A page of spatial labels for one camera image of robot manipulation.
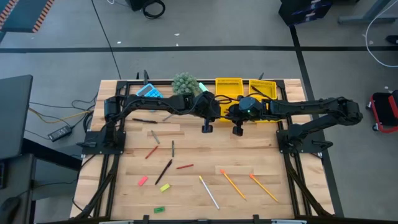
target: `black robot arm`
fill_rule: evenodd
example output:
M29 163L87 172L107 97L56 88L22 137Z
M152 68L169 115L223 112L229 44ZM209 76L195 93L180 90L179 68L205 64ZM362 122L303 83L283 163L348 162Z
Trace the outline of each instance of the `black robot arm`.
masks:
M198 96L193 94L174 95L169 98L154 98L137 95L113 96L105 100L104 144L117 144L116 123L135 110L164 110L171 114L191 114L205 119L203 133L213 131L210 122L219 118L220 104L214 94L205 91Z
M103 142L115 142L116 123L134 110L164 110L171 114L191 114L204 118L203 133L211 133L213 127L209 123L223 117L236 125L233 128L233 134L238 136L243 135L241 126L245 121L278 121L292 115L325 114L321 118L305 124L290 125L284 138L292 147L301 144L310 133L336 124L354 125L362 120L358 104L343 97L289 103L284 100L262 100L260 102L251 96L240 96L237 99L239 103L230 106L226 116L220 115L220 103L215 100L216 97L209 91L196 97L192 94L174 95L169 98L137 95L111 97L105 101L106 130Z

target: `concrete floor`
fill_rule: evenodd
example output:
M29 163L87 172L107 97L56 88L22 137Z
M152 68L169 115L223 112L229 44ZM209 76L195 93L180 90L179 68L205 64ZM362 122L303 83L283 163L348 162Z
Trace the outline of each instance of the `concrete floor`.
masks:
M95 0L104 29L113 47L173 47L218 45L293 46L289 28L277 14L280 1L261 0L166 0L160 19L147 20L140 12L106 0ZM319 21L297 26L301 46L364 46L364 25L338 25L337 17L363 14L375 0L353 6L333 6ZM396 34L397 24L372 27L373 46L388 45L385 36ZM0 48L107 47L90 0L58 0L36 34L8 33ZM386 63L398 65L395 52L376 52ZM345 96L364 108L372 93L398 89L394 68L377 64L365 52L304 52L315 98ZM294 51L186 51L117 52L116 61L124 79L148 70L151 78L172 78L190 72L198 78L243 77L302 78ZM72 100L91 100L100 80L118 79L112 56L103 53L0 54L0 78L32 74L31 101L69 105ZM73 110L33 106L42 113L63 117ZM343 211L346 217L398 220L397 133L372 131L374 118L363 110L364 119L350 127L325 131L335 145L329 150ZM44 124L28 115L26 129L41 135L63 126ZM69 138L55 143L26 133L26 138L51 148L74 145L84 138L81 125ZM62 149L76 154L79 149ZM41 169L48 169L46 164ZM53 168L54 178L71 181L74 172ZM39 200L36 222L68 218L75 185L62 187L62 196Z

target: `yellow pencil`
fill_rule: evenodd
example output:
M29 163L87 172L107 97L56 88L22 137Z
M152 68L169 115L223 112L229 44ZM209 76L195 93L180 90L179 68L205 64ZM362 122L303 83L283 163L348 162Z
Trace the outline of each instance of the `yellow pencil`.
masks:
M278 200L276 200L276 198L254 177L254 175L253 174L249 174L249 176L254 180L254 181L256 181L256 183L258 184L258 185L260 185L260 187L262 188L262 189L264 189L268 194L269 194L269 196L271 196L276 202L278 202Z
M238 187L234 184L234 182L232 182L232 180L226 175L225 171L224 170L220 170L220 172L222 174L224 174L224 176L227 178L227 180L229 180L229 182L238 191L238 193L242 196L242 198L246 200L246 197L242 194L242 192L238 189Z

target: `white pencil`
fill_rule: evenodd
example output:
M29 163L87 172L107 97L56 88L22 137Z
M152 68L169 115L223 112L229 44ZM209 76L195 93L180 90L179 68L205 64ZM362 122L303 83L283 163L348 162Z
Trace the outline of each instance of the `white pencil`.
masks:
M220 208L219 208L219 206L217 205L217 202L216 202L216 200L214 200L214 198L213 198L212 194L210 193L210 190L209 190L209 188L207 188L205 181L203 181L203 179L202 179L202 177L201 177L201 176L199 176L199 179L201 180L201 182L202 182L202 183L203 183L203 185L205 186L205 188L206 188L207 192L209 193L209 195L210 195L211 199L213 200L214 204L216 205L217 209L220 209Z

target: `yellow plastic crate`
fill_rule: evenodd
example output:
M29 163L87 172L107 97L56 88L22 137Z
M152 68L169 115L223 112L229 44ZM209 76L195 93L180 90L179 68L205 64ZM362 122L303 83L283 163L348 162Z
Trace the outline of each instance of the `yellow plastic crate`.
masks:
M226 95L228 97L236 99L239 95L243 95L243 80L242 78L216 78L216 95ZM220 104L221 115L225 116L228 113L228 108L238 103L237 101L232 101L228 104ZM225 118L221 118L222 122L231 122Z
M249 94L256 93L251 87L256 87L261 93L269 96L271 99L276 100L278 98L276 92L276 82L272 81L264 81L264 80L249 80ZM261 95L252 95L251 97L255 98L256 100L260 101L262 99L267 99ZM256 123L275 123L277 121L255 121Z

